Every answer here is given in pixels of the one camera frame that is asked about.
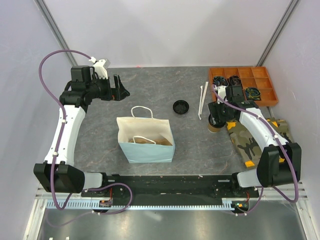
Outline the brown paper coffee cup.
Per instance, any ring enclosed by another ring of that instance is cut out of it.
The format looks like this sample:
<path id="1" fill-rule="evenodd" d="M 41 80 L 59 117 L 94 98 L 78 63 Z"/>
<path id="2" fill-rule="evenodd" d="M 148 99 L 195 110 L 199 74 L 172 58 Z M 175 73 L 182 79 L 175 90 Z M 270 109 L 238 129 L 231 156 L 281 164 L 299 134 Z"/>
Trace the brown paper coffee cup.
<path id="1" fill-rule="evenodd" d="M 211 123 L 207 125 L 207 128 L 211 133 L 218 133 L 221 130 L 221 127 L 214 126 Z"/>

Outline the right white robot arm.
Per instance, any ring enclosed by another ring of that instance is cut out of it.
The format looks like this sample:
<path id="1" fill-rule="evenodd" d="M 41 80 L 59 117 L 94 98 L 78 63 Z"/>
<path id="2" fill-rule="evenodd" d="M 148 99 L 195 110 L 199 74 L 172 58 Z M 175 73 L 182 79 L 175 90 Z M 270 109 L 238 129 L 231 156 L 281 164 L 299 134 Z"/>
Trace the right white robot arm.
<path id="1" fill-rule="evenodd" d="M 220 129 L 237 120 L 252 135 L 262 154 L 256 169 L 236 173 L 229 191 L 242 196 L 249 187 L 265 188 L 297 184 L 301 176 L 302 149 L 298 143 L 282 137 L 265 119 L 258 105 L 246 100 L 239 85 L 213 86 L 216 101 L 208 104 L 209 125 Z"/>

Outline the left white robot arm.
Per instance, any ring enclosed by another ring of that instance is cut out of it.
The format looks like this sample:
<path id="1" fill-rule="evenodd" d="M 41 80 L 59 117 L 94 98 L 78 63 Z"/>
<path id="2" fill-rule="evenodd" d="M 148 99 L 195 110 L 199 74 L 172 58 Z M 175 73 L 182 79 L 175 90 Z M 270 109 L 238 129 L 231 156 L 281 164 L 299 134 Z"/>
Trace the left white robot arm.
<path id="1" fill-rule="evenodd" d="M 46 192 L 78 194 L 92 189 L 99 197 L 106 196 L 110 185 L 101 172 L 83 172 L 74 167 L 74 152 L 80 126 L 92 100 L 121 101 L 130 96 L 118 74 L 103 77 L 96 66 L 74 66 L 71 80 L 59 97 L 59 119 L 51 147 L 43 163 L 35 164 L 33 173 Z"/>

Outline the black plastic cup lid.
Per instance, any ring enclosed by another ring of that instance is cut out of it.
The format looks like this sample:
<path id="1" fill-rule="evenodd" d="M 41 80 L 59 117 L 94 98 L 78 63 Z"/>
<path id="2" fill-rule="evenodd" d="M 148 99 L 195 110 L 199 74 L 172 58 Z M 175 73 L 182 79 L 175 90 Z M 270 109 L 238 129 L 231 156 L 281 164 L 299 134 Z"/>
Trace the black plastic cup lid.
<path id="1" fill-rule="evenodd" d="M 210 125 L 211 127 L 213 127 L 213 128 L 221 129 L 221 128 L 223 128 L 223 127 L 226 125 L 226 123 L 225 123 L 225 122 L 220 122 L 220 121 L 215 122 L 214 120 L 211 119 L 211 120 L 209 121 L 209 125 Z"/>

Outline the brown cardboard cup carrier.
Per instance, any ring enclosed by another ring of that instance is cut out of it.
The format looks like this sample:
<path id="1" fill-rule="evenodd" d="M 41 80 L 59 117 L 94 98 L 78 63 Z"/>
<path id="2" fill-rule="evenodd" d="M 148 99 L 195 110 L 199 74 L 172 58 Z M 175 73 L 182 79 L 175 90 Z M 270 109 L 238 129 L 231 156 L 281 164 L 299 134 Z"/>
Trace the brown cardboard cup carrier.
<path id="1" fill-rule="evenodd" d="M 135 144 L 152 144 L 152 145 L 162 145 L 162 146 L 172 145 L 166 138 L 150 140 L 150 139 L 138 137 L 138 136 L 132 138 L 129 142 L 135 143 Z"/>

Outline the white and blue paper bag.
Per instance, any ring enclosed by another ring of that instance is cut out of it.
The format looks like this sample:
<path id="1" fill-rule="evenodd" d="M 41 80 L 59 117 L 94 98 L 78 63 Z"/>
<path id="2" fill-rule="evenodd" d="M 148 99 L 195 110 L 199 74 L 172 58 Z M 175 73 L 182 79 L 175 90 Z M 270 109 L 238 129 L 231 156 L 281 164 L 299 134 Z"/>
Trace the white and blue paper bag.
<path id="1" fill-rule="evenodd" d="M 150 117 L 134 115 L 134 109 L 150 112 Z M 175 154 L 175 141 L 168 119 L 158 119 L 145 106 L 134 106 L 131 116 L 117 117 L 117 140 L 130 164 L 171 163 Z"/>

